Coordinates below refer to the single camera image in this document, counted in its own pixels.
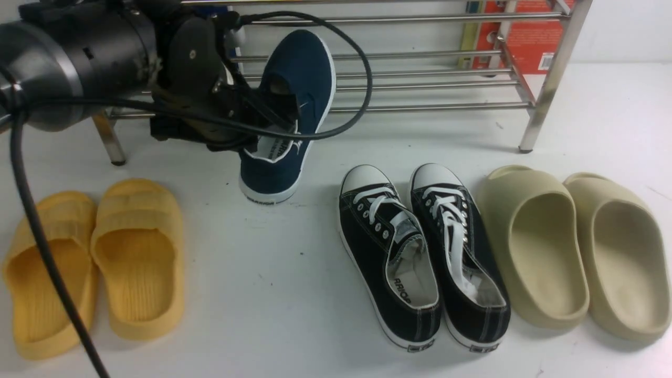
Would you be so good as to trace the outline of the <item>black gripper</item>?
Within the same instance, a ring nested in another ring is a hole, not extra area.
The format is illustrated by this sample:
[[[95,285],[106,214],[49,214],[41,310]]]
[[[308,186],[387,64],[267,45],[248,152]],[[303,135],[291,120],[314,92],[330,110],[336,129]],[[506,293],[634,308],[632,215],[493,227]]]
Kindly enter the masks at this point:
[[[264,130],[293,132],[299,117],[296,96],[252,88],[226,50],[226,39],[242,25],[240,15],[229,10],[209,16],[183,12],[161,26],[163,67],[151,89],[154,103]]]

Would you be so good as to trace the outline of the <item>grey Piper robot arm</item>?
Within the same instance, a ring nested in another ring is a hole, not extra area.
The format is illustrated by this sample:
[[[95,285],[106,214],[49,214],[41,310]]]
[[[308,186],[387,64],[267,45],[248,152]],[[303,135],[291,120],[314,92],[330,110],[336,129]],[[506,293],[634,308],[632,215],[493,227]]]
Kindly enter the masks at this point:
[[[129,98],[162,108],[295,131],[293,94],[254,89],[225,49],[240,24],[178,1],[38,1],[2,24],[2,116],[53,98]]]

